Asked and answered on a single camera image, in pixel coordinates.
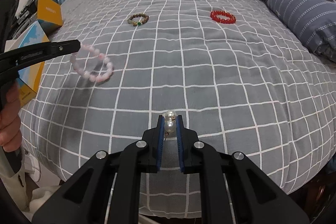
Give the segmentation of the person's left hand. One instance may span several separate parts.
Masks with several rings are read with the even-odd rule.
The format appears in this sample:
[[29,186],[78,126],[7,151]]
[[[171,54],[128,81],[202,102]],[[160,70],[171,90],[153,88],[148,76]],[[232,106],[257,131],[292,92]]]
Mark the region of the person's left hand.
[[17,150],[22,143],[21,119],[19,111],[19,87],[15,82],[6,94],[6,104],[1,111],[0,145],[5,152]]

